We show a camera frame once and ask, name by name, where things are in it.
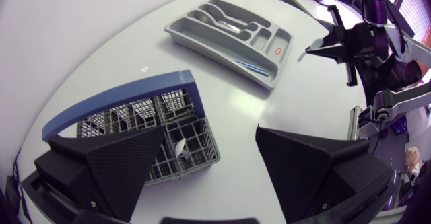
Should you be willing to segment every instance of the small white object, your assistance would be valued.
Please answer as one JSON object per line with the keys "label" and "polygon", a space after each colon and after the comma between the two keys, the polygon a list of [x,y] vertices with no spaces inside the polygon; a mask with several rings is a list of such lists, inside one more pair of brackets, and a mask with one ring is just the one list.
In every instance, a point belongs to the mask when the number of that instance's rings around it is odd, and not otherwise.
{"label": "small white object", "polygon": [[183,138],[181,139],[175,147],[175,157],[178,158],[180,156],[180,154],[183,152],[184,150],[184,145],[186,144],[186,139]]}
{"label": "small white object", "polygon": [[[322,38],[319,38],[319,39],[315,40],[315,41],[311,44],[311,46],[310,46],[310,50],[320,48],[322,45],[323,45],[323,39],[322,39]],[[303,53],[301,54],[301,56],[299,56],[299,58],[298,58],[298,62],[302,61],[302,59],[305,57],[305,54],[306,54],[306,52],[303,52]]]}

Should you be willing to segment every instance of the spoon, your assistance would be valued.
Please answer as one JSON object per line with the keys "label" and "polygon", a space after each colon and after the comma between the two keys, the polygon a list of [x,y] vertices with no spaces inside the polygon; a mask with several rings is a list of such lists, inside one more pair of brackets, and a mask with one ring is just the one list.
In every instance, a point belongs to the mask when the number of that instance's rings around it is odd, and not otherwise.
{"label": "spoon", "polygon": [[175,147],[175,157],[176,158],[178,158],[181,155],[181,153],[184,151],[184,145],[185,144],[186,144],[186,139],[185,138],[181,139],[176,144],[176,147]]}

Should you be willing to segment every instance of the wire rack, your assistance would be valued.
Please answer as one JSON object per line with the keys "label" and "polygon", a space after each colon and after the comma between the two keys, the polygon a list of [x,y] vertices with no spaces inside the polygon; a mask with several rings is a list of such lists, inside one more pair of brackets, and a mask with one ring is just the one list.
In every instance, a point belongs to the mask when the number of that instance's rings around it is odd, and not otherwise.
{"label": "wire rack", "polygon": [[[161,125],[165,138],[145,186],[185,177],[220,160],[206,118],[198,119],[185,90],[137,100],[99,112],[77,123],[77,137],[141,130]],[[176,144],[186,138],[183,153],[175,158]]]}
{"label": "wire rack", "polygon": [[193,111],[193,104],[185,90],[161,94],[156,96],[156,101],[161,123],[171,122]]}

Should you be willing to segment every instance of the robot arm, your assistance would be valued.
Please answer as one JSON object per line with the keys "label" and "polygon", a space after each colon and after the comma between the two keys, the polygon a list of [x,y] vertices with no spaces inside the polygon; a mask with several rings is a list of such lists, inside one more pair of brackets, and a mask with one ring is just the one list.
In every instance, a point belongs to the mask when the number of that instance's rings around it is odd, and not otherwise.
{"label": "robot arm", "polygon": [[[306,49],[306,53],[329,57],[337,63],[346,63],[348,86],[356,85],[354,69],[358,61],[373,57],[384,58],[389,47],[393,55],[387,61],[419,61],[431,68],[431,49],[404,34],[397,26],[387,24],[385,1],[362,0],[364,22],[349,30],[344,28],[336,7],[330,7],[333,18],[337,19],[333,30],[323,38],[320,47],[311,46]],[[348,138],[371,137],[410,110],[430,102],[431,83],[398,93],[389,89],[380,91],[375,95],[373,105],[365,110],[359,107],[352,110]]]}
{"label": "robot arm", "polygon": [[394,25],[384,25],[385,31],[389,40],[395,49],[396,59],[401,62],[409,63],[411,61],[419,61],[431,68],[431,49],[417,42],[413,38],[404,34],[405,52],[402,52],[402,42],[399,30]]}

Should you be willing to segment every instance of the gray cutlery tray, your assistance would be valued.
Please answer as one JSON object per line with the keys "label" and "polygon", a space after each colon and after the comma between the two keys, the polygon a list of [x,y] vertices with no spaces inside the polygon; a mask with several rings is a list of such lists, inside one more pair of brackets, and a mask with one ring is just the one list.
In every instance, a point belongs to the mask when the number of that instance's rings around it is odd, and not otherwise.
{"label": "gray cutlery tray", "polygon": [[193,8],[164,30],[176,43],[270,90],[277,85],[292,42],[292,35],[280,26],[221,0],[209,0]]}

